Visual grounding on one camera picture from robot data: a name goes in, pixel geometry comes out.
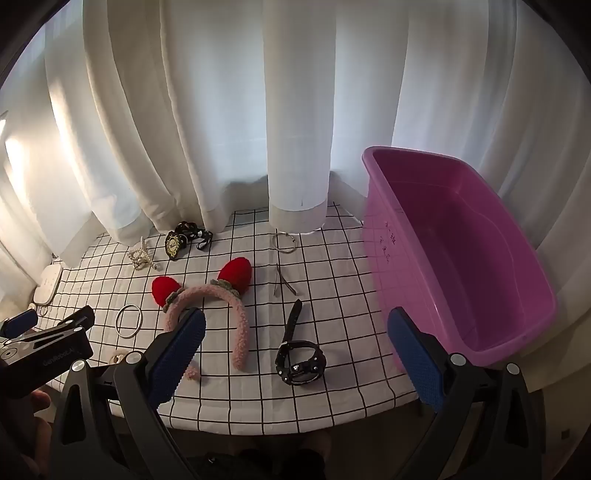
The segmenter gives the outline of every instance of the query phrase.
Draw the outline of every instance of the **grid tablecloth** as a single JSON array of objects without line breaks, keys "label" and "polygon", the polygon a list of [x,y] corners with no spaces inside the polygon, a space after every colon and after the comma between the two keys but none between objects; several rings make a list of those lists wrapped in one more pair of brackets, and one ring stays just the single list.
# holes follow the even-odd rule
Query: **grid tablecloth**
[{"label": "grid tablecloth", "polygon": [[[95,310],[88,331],[94,355],[91,365],[103,365],[117,349],[144,350],[163,331],[164,313],[154,302],[151,283],[169,275],[186,287],[216,278],[231,259],[247,257],[253,265],[252,284],[243,296],[251,325],[245,372],[230,364],[234,316],[228,305],[206,299],[205,339],[194,360],[201,381],[184,379],[171,401],[158,408],[167,426],[223,434],[297,433],[360,419],[416,398],[413,385],[392,360],[391,344],[379,311],[361,240],[361,224],[337,205],[328,208],[321,230],[295,235],[291,254],[272,247],[267,210],[235,212],[230,225],[214,236],[205,251],[195,245],[170,261],[164,235],[147,238],[147,250],[159,270],[134,270],[127,247],[110,236],[98,237],[79,268],[65,268],[57,294],[40,315],[40,328],[53,326],[84,305]],[[291,240],[279,236],[280,247]],[[276,264],[295,288],[282,286],[275,295]],[[294,301],[303,301],[294,339],[319,343],[327,359],[323,378],[292,387],[275,373],[277,348]],[[144,321],[138,334],[120,338],[115,316],[128,303],[141,307]],[[131,333],[138,313],[128,310],[122,333]],[[61,389],[67,373],[52,380]],[[122,415],[117,404],[112,405]]]}]

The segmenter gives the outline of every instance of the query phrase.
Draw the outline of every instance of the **pink plastic tub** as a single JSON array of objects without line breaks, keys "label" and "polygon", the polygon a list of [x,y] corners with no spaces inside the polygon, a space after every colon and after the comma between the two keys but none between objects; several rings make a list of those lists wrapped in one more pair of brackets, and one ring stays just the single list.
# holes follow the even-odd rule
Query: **pink plastic tub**
[{"label": "pink plastic tub", "polygon": [[549,326],[556,298],[535,252],[473,168],[390,147],[368,148],[363,162],[363,240],[385,318],[402,306],[475,365],[507,357]]}]

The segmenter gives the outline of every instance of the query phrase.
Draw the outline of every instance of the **white curtain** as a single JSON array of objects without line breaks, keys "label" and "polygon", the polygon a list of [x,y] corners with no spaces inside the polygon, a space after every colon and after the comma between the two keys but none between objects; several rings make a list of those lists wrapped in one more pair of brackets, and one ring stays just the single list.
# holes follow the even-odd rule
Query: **white curtain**
[{"label": "white curtain", "polygon": [[515,215],[560,301],[537,346],[591,307],[590,86],[521,0],[71,0],[6,109],[0,197],[34,240],[0,240],[33,280],[101,229],[132,245],[268,205],[309,232],[333,200],[361,218],[361,153],[395,145],[468,162]]}]

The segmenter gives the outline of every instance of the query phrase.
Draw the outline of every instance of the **white device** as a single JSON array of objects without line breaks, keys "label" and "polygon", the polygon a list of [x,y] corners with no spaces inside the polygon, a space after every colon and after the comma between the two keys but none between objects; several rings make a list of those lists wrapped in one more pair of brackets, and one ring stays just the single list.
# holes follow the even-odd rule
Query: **white device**
[{"label": "white device", "polygon": [[59,263],[48,265],[41,272],[41,285],[35,289],[33,301],[37,305],[47,305],[56,294],[63,268]]}]

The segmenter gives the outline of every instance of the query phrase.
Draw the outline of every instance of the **metal screw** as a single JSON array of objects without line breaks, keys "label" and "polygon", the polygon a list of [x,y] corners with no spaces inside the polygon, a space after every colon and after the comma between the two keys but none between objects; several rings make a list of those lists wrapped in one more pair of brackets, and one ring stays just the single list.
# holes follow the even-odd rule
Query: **metal screw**
[{"label": "metal screw", "polygon": [[452,361],[452,363],[454,365],[457,365],[459,367],[461,367],[462,365],[466,365],[466,357],[463,356],[460,353],[454,353],[451,357],[450,360]]},{"label": "metal screw", "polygon": [[9,359],[11,356],[13,356],[15,353],[17,352],[16,348],[10,348],[8,350],[6,350],[1,356],[0,358],[2,360],[7,360]]},{"label": "metal screw", "polygon": [[136,364],[142,359],[142,354],[139,352],[131,352],[128,356],[125,357],[125,361],[129,364]]},{"label": "metal screw", "polygon": [[511,375],[519,375],[519,367],[515,364],[507,364],[507,371],[511,374]]},{"label": "metal screw", "polygon": [[84,360],[76,360],[73,364],[72,364],[72,371],[73,372],[79,372],[80,370],[82,370],[84,367],[86,366],[86,362]]}]

